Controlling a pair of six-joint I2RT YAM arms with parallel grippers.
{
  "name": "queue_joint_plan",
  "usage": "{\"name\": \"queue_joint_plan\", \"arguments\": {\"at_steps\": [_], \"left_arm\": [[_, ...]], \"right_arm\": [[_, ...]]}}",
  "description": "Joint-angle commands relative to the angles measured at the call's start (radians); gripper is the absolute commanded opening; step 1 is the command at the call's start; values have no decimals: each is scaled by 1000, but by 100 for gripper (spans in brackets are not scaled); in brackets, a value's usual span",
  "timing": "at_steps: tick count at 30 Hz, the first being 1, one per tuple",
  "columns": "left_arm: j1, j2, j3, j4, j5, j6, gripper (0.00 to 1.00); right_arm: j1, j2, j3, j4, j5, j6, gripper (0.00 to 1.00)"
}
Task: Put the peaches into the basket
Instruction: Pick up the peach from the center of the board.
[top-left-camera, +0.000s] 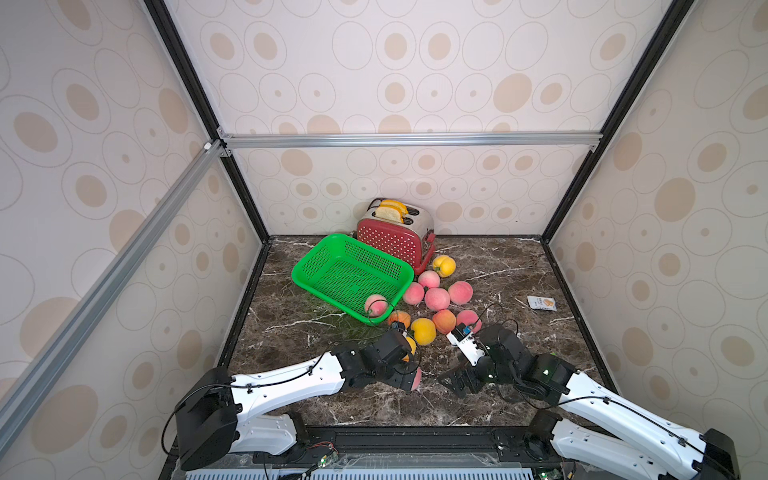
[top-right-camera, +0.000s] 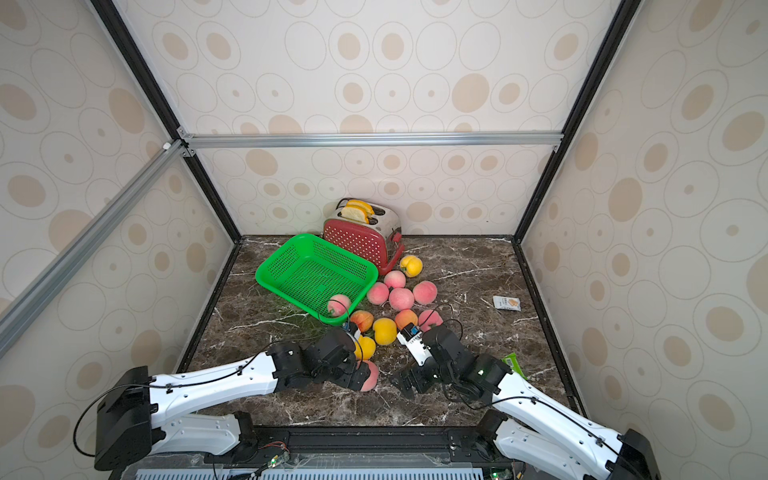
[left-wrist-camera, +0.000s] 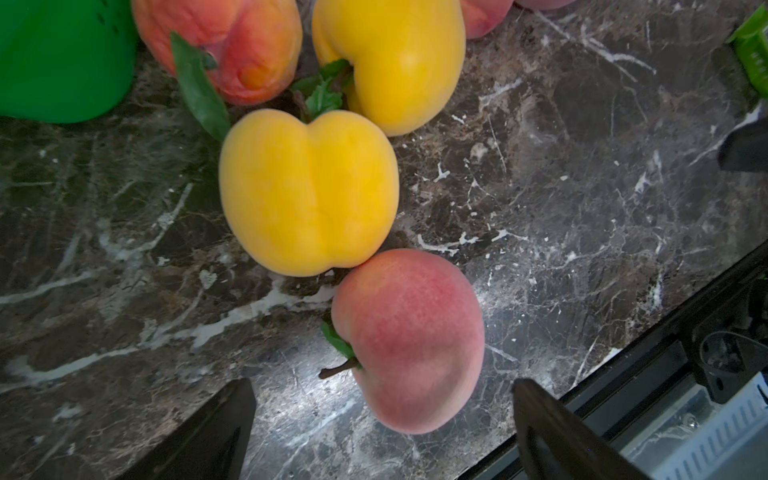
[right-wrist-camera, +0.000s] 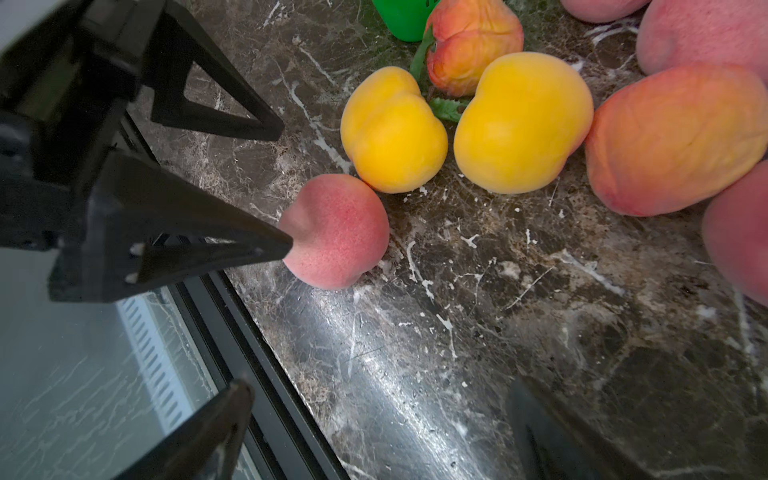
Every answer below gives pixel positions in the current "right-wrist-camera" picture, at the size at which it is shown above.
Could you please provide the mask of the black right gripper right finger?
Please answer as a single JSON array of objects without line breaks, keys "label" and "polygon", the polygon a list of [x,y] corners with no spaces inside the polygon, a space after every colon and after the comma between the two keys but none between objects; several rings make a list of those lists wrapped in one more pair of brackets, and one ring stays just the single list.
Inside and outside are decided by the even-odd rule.
[{"label": "black right gripper right finger", "polygon": [[513,380],[506,408],[527,479],[652,477],[534,378]]}]

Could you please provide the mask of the orange pink peach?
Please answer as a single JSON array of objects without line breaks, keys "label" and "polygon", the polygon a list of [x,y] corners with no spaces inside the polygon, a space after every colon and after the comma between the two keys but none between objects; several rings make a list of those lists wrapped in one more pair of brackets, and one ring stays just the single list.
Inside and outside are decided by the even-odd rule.
[{"label": "orange pink peach", "polygon": [[597,109],[585,141],[594,194],[635,217],[720,193],[766,149],[767,88],[736,65],[683,65],[617,91]]}]

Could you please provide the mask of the yellow peach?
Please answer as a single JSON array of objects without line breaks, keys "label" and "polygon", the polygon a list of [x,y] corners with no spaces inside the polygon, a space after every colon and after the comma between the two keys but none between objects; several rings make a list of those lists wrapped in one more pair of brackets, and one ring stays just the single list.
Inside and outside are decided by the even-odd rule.
[{"label": "yellow peach", "polygon": [[388,66],[368,76],[345,105],[340,134],[358,176],[375,190],[417,190],[442,168],[448,135],[413,76]]},{"label": "yellow peach", "polygon": [[484,70],[457,125],[461,173],[499,194],[543,188],[584,141],[594,115],[582,76],[554,56],[504,55]]}]

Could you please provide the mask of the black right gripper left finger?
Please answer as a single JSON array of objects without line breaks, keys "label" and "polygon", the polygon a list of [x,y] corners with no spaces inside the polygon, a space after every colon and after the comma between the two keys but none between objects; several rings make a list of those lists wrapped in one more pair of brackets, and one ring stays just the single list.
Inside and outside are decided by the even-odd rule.
[{"label": "black right gripper left finger", "polygon": [[231,381],[116,478],[230,479],[243,445],[254,396],[247,381]]}]

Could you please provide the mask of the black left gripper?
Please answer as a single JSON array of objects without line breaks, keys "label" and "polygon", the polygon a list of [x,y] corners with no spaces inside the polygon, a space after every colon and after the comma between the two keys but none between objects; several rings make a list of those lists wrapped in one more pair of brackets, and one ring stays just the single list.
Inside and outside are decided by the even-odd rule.
[{"label": "black left gripper", "polygon": [[[226,100],[196,97],[201,73]],[[1,245],[59,253],[56,302],[110,303],[189,277],[282,260],[293,239],[157,164],[111,150],[73,193],[89,154],[139,152],[126,113],[142,82],[151,120],[274,142],[284,122],[176,1],[1,4]]]}]

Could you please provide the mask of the green plastic basket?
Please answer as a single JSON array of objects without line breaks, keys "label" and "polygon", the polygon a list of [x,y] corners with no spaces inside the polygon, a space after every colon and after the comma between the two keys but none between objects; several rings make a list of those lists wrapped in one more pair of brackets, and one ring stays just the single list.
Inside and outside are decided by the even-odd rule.
[{"label": "green plastic basket", "polygon": [[420,42],[426,22],[439,0],[373,0],[387,29],[398,40]]}]

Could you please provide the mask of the pink peach front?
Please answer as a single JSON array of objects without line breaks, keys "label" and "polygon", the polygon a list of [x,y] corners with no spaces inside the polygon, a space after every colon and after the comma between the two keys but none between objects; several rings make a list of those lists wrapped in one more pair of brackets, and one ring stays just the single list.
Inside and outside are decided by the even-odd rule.
[{"label": "pink peach front", "polygon": [[382,201],[363,181],[345,174],[308,181],[278,227],[293,238],[286,267],[324,290],[345,289],[375,267],[390,235]]}]

